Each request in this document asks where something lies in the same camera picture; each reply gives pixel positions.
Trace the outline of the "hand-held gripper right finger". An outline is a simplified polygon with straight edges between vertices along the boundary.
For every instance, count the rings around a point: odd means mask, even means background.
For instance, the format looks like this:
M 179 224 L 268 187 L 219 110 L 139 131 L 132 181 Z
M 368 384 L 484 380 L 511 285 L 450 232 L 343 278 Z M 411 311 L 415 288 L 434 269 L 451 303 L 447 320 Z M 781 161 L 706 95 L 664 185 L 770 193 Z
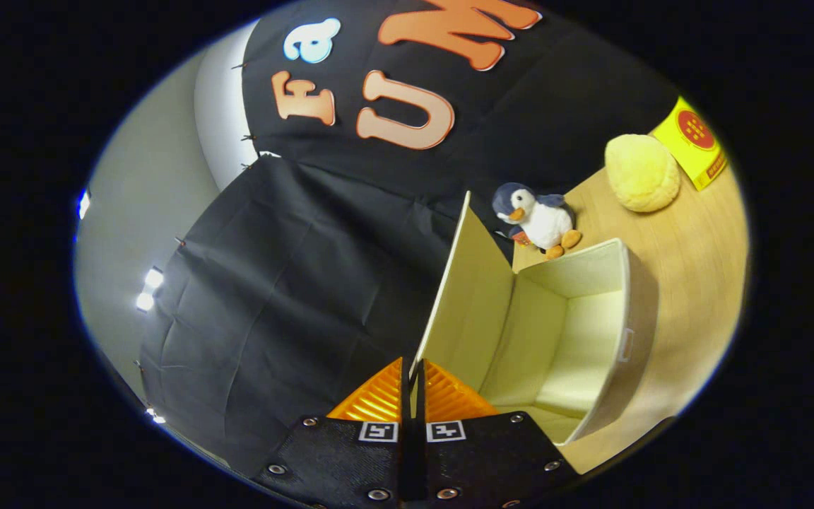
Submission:
M 534 508 L 579 481 L 529 412 L 498 411 L 445 368 L 421 361 L 420 508 Z

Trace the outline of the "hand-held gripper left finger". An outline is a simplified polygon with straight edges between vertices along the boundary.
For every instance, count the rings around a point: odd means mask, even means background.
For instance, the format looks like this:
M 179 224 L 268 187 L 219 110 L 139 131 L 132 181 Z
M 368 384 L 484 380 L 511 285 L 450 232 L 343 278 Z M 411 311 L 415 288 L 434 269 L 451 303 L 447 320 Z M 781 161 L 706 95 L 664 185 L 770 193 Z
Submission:
M 400 508 L 404 359 L 395 358 L 326 414 L 305 414 L 253 483 L 300 508 Z

